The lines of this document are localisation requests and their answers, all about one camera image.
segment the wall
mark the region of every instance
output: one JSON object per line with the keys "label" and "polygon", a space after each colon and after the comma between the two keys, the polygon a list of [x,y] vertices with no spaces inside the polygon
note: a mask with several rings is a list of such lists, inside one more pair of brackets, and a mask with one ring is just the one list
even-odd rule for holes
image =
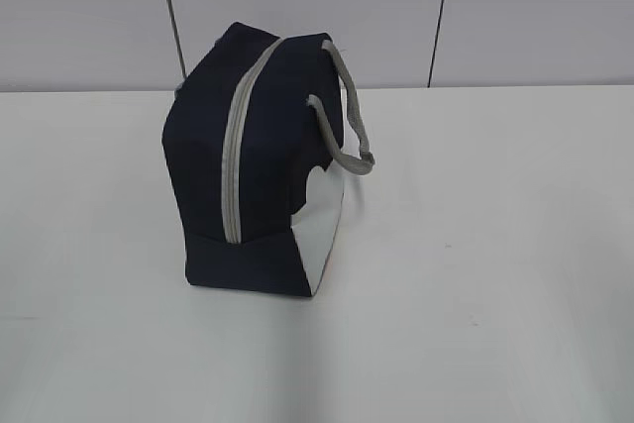
{"label": "wall", "polygon": [[[360,87],[634,80],[633,0],[172,1],[187,70],[240,20],[282,36],[330,32]],[[0,5],[0,90],[180,80],[165,0]]]}

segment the zipper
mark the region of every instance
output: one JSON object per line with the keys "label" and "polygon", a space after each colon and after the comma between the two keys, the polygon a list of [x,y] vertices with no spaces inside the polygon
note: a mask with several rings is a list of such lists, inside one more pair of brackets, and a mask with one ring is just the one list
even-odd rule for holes
{"label": "zipper", "polygon": [[222,223],[225,229],[225,239],[228,243],[239,244],[242,241],[240,225],[240,149],[251,93],[266,62],[282,42],[283,39],[277,39],[273,42],[243,75],[236,86],[231,106],[229,107],[225,141],[222,148],[221,181]]}

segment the handle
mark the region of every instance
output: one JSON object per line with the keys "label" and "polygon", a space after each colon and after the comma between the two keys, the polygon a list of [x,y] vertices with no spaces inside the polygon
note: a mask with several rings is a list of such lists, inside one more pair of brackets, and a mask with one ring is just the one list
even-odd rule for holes
{"label": "handle", "polygon": [[335,45],[330,40],[324,40],[321,48],[330,54],[330,57],[333,59],[333,63],[335,64],[335,68],[337,68],[337,72],[346,86],[346,97],[348,98],[346,117],[348,118],[348,124],[350,124],[350,127],[353,128],[353,131],[355,131],[357,138],[359,138],[359,154],[361,158],[359,159],[354,156],[350,156],[349,154],[345,154],[341,151],[341,149],[339,149],[339,144],[337,144],[335,134],[328,122],[328,116],[324,110],[324,104],[318,96],[315,96],[314,94],[309,95],[306,100],[306,104],[312,107],[317,114],[317,122],[319,123],[319,129],[322,137],[324,138],[324,143],[326,143],[326,149],[328,149],[328,152],[333,159],[350,173],[356,175],[366,175],[370,173],[374,167],[374,156],[370,152],[370,141],[368,140],[368,134],[366,133],[366,128],[364,127],[364,121],[361,118],[357,88],[355,88],[355,83],[350,76],[350,72],[346,68],[346,64],[341,58],[341,55]]}

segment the bag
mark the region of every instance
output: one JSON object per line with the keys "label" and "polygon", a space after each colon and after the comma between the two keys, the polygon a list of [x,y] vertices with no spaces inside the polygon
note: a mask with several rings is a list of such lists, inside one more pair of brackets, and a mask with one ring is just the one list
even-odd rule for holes
{"label": "bag", "polygon": [[[339,75],[361,158],[344,142]],[[162,145],[194,285],[314,295],[333,245],[342,169],[374,164],[357,92],[327,34],[233,24],[176,91]]]}

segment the table surface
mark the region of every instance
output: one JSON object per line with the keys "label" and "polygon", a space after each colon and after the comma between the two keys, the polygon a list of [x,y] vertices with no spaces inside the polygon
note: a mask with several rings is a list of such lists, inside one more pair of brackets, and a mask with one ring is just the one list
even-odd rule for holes
{"label": "table surface", "polygon": [[361,91],[312,300],[186,283],[171,98],[0,95],[0,421],[634,419],[634,87]]}

